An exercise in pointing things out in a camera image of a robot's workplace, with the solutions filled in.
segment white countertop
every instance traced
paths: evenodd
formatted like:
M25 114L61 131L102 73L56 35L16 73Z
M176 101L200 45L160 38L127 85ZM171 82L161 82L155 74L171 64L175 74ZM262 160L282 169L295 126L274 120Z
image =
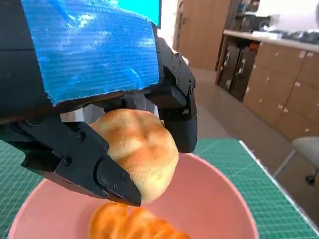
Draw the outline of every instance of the white countertop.
M293 41L288 39L271 39L264 36L254 36L250 32L242 32L242 31L224 30L224 34L228 36L234 36L234 37L239 37L239 38L244 38L244 39L249 39L254 41L260 41L260 42L267 42L271 44L277 44L281 46L292 47L292 48L319 53L319 45L303 43L303 42L298 42L298 41Z

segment gray chair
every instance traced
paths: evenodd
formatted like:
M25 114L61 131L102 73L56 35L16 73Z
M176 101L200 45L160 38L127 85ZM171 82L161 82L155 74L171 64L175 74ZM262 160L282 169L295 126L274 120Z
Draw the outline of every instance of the gray chair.
M293 157L297 153L300 153L316 167L316 170L312 175L308 175L305 177L305 180L309 185L314 184L316 176L319 172L319 137L297 138L292 142L292 146L294 147L294 150L274 172L273 177L277 177L287 166L287 164L293 159Z

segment chair leg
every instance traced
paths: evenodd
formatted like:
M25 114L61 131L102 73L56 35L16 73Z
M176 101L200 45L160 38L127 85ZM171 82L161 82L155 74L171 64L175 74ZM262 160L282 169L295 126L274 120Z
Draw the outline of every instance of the chair leg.
M315 172L314 172L313 175L307 175L307 176L305 177L305 181L306 181L309 185L313 185L313 184L315 183L315 181L316 181L316 177L317 177L318 173L319 173L319 169L316 168L316 170L315 170Z
M281 171L287 166L287 164L290 162L290 160L293 159L293 157L295 156L297 152L295 150L293 150L288 157L284 160L284 162L277 168L277 170L274 172L273 177L276 178Z

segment chair wheel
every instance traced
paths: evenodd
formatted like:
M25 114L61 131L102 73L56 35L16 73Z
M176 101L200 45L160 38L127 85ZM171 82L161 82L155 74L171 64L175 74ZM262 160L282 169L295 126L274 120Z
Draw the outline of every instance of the chair wheel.
M315 183L315 177L312 175L308 175L305 177L305 181L308 183L308 185L313 185Z

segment bun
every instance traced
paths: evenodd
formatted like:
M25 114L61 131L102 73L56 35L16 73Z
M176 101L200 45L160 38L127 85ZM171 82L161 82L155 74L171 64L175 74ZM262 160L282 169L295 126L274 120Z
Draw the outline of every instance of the bun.
M166 190L178 162L178 149L155 115L119 109L90 126L109 143L111 158L130 173L142 203L154 201Z

